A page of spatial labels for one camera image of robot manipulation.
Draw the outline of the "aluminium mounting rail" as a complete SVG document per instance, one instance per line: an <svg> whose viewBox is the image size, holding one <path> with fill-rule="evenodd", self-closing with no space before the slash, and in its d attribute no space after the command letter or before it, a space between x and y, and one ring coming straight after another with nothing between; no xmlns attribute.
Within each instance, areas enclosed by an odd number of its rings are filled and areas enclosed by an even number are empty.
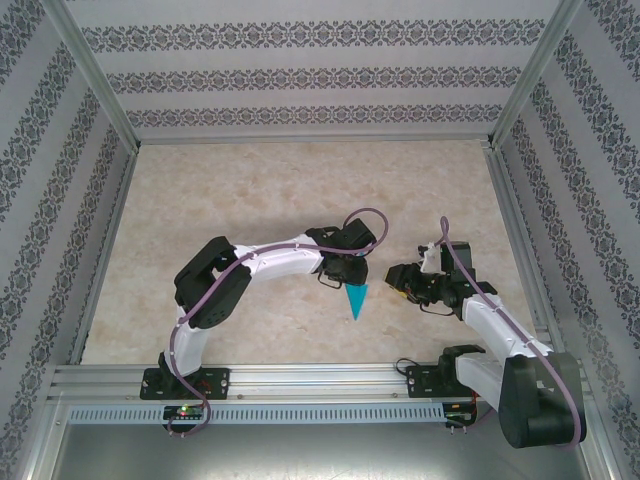
<svg viewBox="0 0 640 480"><path fill-rule="evenodd" d="M48 401L76 404L140 401L145 365L63 365ZM231 365L228 403L374 403L409 398L391 363Z"/></svg>

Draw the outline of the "grey metal sheet panel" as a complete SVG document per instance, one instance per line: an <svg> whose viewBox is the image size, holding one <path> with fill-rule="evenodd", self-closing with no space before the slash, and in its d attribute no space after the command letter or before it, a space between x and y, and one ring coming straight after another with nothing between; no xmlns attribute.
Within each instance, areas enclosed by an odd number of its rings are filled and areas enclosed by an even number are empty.
<svg viewBox="0 0 640 480"><path fill-rule="evenodd" d="M173 439L151 425L56 427L29 480L619 480L597 455L516 450L488 421L217 426Z"/></svg>

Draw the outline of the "short aluminium frame upright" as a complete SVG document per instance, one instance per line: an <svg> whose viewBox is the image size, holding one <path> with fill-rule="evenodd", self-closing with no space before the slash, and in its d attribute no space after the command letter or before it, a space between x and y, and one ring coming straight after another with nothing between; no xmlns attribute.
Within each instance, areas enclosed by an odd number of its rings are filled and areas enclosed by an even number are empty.
<svg viewBox="0 0 640 480"><path fill-rule="evenodd" d="M45 403L18 480L53 479L67 420L68 407L60 400Z"/></svg>
<svg viewBox="0 0 640 480"><path fill-rule="evenodd" d="M591 397L584 400L587 436L580 444L587 480L623 480L604 423Z"/></svg>

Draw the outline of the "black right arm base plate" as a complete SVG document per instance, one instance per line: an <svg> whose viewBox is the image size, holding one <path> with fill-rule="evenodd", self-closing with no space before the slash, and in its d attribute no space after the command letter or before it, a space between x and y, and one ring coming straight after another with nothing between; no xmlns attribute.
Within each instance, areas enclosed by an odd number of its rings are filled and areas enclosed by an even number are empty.
<svg viewBox="0 0 640 480"><path fill-rule="evenodd" d="M454 373L436 365L411 365L406 368L410 398L471 398L472 390L462 385Z"/></svg>

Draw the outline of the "aluminium table side rail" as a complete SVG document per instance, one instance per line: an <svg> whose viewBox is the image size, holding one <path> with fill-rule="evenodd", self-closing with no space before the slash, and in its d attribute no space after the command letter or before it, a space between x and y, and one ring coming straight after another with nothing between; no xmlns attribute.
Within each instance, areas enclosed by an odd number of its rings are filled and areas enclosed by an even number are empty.
<svg viewBox="0 0 640 480"><path fill-rule="evenodd" d="M114 193L111 208L109 210L108 222L101 237L100 249L96 256L96 262L89 279L89 286L81 304L79 319L74 329L71 339L70 349L65 360L66 365L79 365L82 360L83 352L95 311L99 302L100 293L106 277L111 253L116 240L118 227L122 218L126 198L132 182L139 149L131 152L123 167L117 189Z"/></svg>
<svg viewBox="0 0 640 480"><path fill-rule="evenodd" d="M549 343L555 351L565 352L566 346L544 287L524 218L502 156L490 146L485 146L483 153L535 331L540 339Z"/></svg>

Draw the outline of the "long aluminium table edge rail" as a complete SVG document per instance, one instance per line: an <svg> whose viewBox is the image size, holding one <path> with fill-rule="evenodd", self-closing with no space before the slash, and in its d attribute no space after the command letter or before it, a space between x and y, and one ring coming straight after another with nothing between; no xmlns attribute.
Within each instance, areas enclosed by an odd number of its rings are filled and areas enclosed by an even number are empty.
<svg viewBox="0 0 640 480"><path fill-rule="evenodd" d="M336 143L336 142L423 142L423 141L476 141L483 148L491 145L488 134L355 134L355 135L242 135L222 137L149 138L139 141L141 146L212 145L257 143Z"/></svg>

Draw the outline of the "aluminium frame post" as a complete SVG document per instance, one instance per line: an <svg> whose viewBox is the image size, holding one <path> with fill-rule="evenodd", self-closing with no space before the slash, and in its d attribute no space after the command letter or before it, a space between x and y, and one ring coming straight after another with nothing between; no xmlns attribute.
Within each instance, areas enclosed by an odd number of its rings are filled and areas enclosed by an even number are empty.
<svg viewBox="0 0 640 480"><path fill-rule="evenodd" d="M137 154L140 140L65 0L40 2L119 137Z"/></svg>
<svg viewBox="0 0 640 480"><path fill-rule="evenodd" d="M488 142L491 149L501 146L508 136L521 110L543 74L560 40L575 17L583 0L559 0L557 8L549 19L540 40L517 80Z"/></svg>

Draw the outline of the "blue square paper sheet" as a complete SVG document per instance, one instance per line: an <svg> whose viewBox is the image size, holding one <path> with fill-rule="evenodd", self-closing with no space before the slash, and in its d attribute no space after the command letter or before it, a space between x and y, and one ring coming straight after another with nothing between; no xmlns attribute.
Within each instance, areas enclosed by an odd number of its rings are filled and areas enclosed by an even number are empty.
<svg viewBox="0 0 640 480"><path fill-rule="evenodd" d="M346 284L345 285L345 291L347 294L347 299L349 301L351 314L355 321L357 321L361 315L361 312L367 297L368 288L369 288L368 284L362 284L362 285Z"/></svg>

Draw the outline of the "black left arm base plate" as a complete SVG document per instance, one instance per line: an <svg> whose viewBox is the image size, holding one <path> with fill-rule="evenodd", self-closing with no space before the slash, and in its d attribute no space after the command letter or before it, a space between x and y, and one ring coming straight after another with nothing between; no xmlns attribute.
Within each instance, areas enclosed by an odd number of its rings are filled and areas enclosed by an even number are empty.
<svg viewBox="0 0 640 480"><path fill-rule="evenodd" d="M207 400L226 400L229 377L230 370L226 368L201 368L186 376L185 380ZM142 400L192 400L197 396L170 372L165 372L161 368L149 368L143 374L140 398Z"/></svg>

